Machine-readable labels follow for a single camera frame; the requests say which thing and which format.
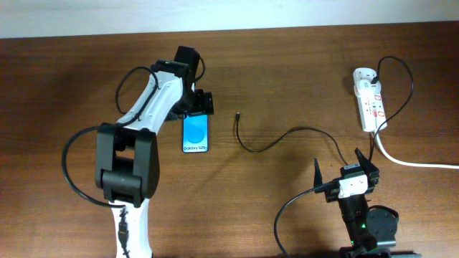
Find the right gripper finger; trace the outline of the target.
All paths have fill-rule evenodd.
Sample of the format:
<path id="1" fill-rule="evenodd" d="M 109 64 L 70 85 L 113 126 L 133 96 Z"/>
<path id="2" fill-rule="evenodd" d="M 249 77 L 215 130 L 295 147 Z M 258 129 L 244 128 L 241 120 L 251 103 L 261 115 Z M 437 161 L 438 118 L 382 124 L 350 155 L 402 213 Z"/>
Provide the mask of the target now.
<path id="1" fill-rule="evenodd" d="M 358 148 L 356 148 L 354 152 L 359 161 L 359 165 L 365 172 L 375 172 L 377 170 L 377 167 L 368 158 L 366 158 Z"/>
<path id="2" fill-rule="evenodd" d="M 323 178 L 318 164 L 318 159 L 313 159 L 314 164 L 314 177 L 313 177 L 313 190 L 315 194 L 318 194 L 323 191 Z"/>

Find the blue screen Galaxy smartphone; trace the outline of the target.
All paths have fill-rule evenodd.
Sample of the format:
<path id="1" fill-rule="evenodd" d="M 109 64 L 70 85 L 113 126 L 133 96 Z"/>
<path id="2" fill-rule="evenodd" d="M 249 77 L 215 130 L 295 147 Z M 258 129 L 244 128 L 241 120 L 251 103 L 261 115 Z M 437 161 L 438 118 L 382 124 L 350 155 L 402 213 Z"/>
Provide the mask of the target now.
<path id="1" fill-rule="evenodd" d="M 188 116 L 183 120 L 184 153 L 206 153 L 209 150 L 208 116 Z"/>

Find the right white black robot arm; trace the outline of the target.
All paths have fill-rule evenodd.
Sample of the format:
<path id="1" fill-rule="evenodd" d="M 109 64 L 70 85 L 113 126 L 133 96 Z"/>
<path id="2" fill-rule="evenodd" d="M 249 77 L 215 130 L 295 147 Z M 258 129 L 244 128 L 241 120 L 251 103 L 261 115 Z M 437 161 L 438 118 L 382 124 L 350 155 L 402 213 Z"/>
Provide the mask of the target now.
<path id="1" fill-rule="evenodd" d="M 366 195 L 379 183 L 379 169 L 360 150 L 355 154 L 358 162 L 342 167 L 341 176 L 328 183 L 322 181 L 318 161 L 314 161 L 313 191 L 339 205 L 351 241 L 350 247 L 340 248 L 340 257 L 390 257 L 399 214 L 386 206 L 368 205 Z"/>

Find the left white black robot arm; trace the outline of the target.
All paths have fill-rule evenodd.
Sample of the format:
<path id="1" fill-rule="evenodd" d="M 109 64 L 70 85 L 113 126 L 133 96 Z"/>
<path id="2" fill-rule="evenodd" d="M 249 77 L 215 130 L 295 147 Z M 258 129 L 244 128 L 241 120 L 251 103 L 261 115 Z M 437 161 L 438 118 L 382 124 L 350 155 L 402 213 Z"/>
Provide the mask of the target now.
<path id="1" fill-rule="evenodd" d="M 168 120 L 213 113 L 211 95 L 194 88 L 200 60 L 158 60 L 133 107 L 97 132 L 95 183 L 112 206 L 117 257 L 153 256 L 148 205 L 160 175 L 159 129 Z"/>

